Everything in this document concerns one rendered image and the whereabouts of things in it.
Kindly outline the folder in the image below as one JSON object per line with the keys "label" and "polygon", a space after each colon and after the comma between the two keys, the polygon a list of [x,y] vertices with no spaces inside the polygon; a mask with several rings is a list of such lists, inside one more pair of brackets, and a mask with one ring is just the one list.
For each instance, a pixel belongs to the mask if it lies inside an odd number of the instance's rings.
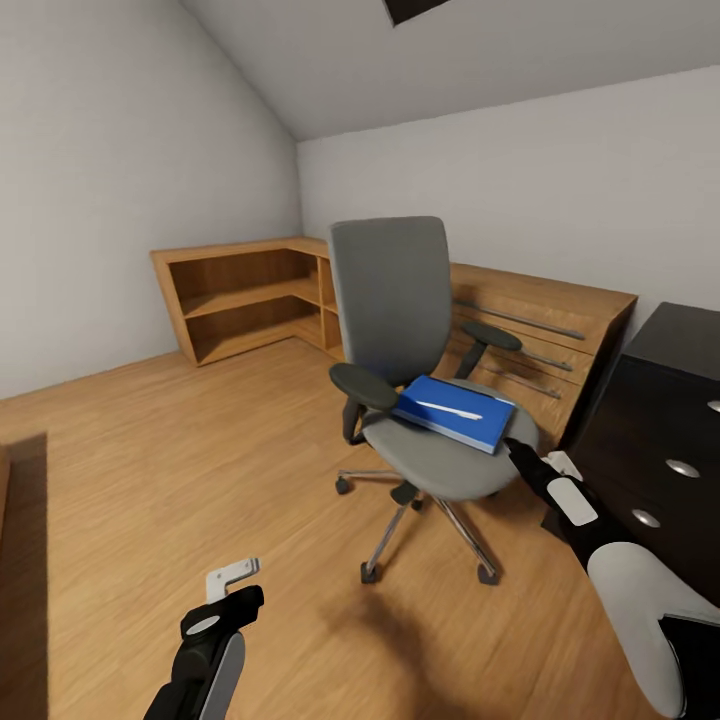
{"label": "folder", "polygon": [[[418,404],[418,400],[470,412],[478,418],[462,418],[446,410],[434,410]],[[421,375],[401,393],[399,405],[391,413],[453,437],[465,445],[493,453],[511,417],[511,411],[513,403],[510,401]]]}

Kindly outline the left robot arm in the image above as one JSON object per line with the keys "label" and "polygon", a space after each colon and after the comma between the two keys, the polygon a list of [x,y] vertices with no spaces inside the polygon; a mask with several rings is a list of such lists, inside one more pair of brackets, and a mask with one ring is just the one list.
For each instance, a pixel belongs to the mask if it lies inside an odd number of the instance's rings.
{"label": "left robot arm", "polygon": [[249,585],[229,592],[230,584],[256,575],[258,557],[207,573],[207,602],[181,621],[182,643],[171,680],[160,688],[143,720],[224,720],[245,664],[241,627],[258,619],[263,588]]}

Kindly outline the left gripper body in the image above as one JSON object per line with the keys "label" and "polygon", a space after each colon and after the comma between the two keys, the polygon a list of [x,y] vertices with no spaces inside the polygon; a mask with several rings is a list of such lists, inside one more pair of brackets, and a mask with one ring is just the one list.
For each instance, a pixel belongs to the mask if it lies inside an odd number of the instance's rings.
{"label": "left gripper body", "polygon": [[221,599],[221,601],[217,601],[212,605],[204,604],[203,606],[190,610],[186,614],[186,630],[188,631],[195,624],[195,621],[201,617],[221,609],[230,611],[235,616],[237,630],[256,621],[258,619],[258,611],[253,586],[249,585],[244,589],[231,593],[226,599]]}

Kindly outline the pen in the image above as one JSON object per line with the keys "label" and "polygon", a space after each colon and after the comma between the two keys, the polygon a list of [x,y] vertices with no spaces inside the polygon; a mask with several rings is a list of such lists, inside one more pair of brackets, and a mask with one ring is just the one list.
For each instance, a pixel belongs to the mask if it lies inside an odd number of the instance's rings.
{"label": "pen", "polygon": [[454,410],[454,408],[446,408],[446,406],[438,406],[438,404],[428,404],[428,402],[424,402],[423,400],[418,400],[418,404],[428,406],[428,408],[434,408],[434,410],[446,410],[446,412],[452,412],[452,414],[462,416],[462,418],[478,418],[476,414],[470,414],[470,412],[460,412],[460,410]]}

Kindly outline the swivel chair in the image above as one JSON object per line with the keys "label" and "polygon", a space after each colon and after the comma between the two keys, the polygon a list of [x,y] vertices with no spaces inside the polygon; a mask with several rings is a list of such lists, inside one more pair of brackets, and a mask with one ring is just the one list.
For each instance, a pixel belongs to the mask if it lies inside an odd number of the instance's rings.
{"label": "swivel chair", "polygon": [[348,444],[367,443],[393,468],[340,470],[336,490],[348,490],[345,476],[403,480],[391,491],[398,510],[374,554],[361,565],[362,582],[376,582],[376,562],[404,510],[408,504],[420,510],[428,494],[479,558],[479,582],[494,586],[494,566],[448,502],[494,496],[520,476],[504,438],[539,448],[539,431],[523,406],[467,379],[488,345],[520,351],[523,343],[489,324],[462,322],[460,329],[476,343],[454,378],[444,380],[513,403],[493,453],[393,415],[401,393],[421,375],[435,372],[452,334],[451,263],[443,220],[432,215],[342,220],[325,231],[346,360],[330,368],[330,379],[348,396],[342,432]]}

